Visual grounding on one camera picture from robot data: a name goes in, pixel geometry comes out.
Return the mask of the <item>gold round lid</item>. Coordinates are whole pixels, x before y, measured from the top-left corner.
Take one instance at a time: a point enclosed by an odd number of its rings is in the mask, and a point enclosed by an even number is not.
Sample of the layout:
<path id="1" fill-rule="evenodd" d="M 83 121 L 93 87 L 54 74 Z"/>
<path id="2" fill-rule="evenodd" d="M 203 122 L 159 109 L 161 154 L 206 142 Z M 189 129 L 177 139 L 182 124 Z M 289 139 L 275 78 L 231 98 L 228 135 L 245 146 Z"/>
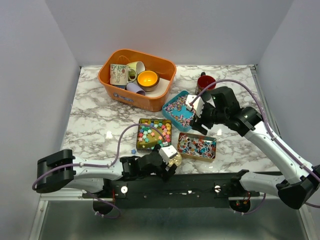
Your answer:
<path id="1" fill-rule="evenodd" d="M 182 163 L 182 156 L 178 152 L 175 156 L 169 159 L 167 166 L 172 167 L 173 165 L 179 167 Z"/>

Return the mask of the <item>gold tin round lollipops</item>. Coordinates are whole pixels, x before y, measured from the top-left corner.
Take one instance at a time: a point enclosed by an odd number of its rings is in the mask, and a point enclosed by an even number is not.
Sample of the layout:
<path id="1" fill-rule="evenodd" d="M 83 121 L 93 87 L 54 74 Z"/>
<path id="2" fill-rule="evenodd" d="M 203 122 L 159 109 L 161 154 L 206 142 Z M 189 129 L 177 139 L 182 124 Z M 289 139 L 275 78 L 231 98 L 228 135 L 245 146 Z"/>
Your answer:
<path id="1" fill-rule="evenodd" d="M 183 158 L 212 163 L 216 158 L 215 137 L 181 132 L 178 136 L 177 151 Z"/>

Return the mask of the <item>teal tin swirl lollipops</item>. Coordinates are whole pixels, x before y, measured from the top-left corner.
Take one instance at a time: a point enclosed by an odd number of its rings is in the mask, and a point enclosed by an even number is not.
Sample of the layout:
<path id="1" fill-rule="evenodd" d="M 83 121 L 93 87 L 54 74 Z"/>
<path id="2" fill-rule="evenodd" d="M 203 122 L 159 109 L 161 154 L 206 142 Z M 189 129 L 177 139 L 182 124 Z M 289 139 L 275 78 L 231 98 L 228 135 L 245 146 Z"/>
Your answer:
<path id="1" fill-rule="evenodd" d="M 194 118 L 194 112 L 187 110 L 186 100 L 189 93 L 186 90 L 181 91 L 162 107 L 163 116 L 171 120 L 171 123 L 180 131 L 188 132 L 192 129 L 191 120 Z"/>

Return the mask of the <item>gold tin star candies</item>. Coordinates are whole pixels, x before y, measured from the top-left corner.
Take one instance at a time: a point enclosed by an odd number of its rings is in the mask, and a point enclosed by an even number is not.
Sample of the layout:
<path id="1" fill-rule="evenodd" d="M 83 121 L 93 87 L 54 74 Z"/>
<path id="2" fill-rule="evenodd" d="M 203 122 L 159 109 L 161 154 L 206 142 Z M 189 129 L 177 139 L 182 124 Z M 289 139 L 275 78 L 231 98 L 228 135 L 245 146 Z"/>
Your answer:
<path id="1" fill-rule="evenodd" d="M 155 145 L 164 147 L 172 144 L 172 122 L 159 118 L 140 118 L 142 124 L 137 130 L 136 150 L 140 153 L 147 153 L 153 150 Z"/>

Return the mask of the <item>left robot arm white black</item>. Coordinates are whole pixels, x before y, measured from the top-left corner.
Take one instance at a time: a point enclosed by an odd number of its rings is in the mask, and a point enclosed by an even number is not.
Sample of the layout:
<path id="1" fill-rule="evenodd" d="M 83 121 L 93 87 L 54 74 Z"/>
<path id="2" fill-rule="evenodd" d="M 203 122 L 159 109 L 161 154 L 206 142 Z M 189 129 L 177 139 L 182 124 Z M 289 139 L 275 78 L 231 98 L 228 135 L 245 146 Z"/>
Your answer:
<path id="1" fill-rule="evenodd" d="M 62 188 L 85 190 L 104 198 L 110 194 L 110 181 L 135 181 L 155 174 L 167 181 L 181 164 L 182 157 L 172 146 L 157 145 L 144 156 L 124 156 L 118 160 L 86 160 L 64 149 L 37 162 L 37 179 L 32 189 L 39 194 Z"/>

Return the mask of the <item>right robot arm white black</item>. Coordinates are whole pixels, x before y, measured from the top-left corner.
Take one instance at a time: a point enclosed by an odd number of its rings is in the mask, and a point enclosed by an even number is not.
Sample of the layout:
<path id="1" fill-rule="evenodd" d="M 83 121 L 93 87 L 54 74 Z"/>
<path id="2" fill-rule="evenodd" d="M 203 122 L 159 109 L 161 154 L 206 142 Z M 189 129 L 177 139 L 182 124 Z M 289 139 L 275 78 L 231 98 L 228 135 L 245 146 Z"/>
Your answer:
<path id="1" fill-rule="evenodd" d="M 227 86 L 214 89 L 213 103 L 189 94 L 186 108 L 194 112 L 190 126 L 203 135 L 213 125 L 222 124 L 258 147 L 279 169 L 281 175 L 267 175 L 242 170 L 230 181 L 230 191 L 241 196 L 260 192 L 279 197 L 288 207 L 298 210 L 320 187 L 320 168 L 302 159 L 270 128 L 254 108 L 240 107 L 233 90 Z"/>

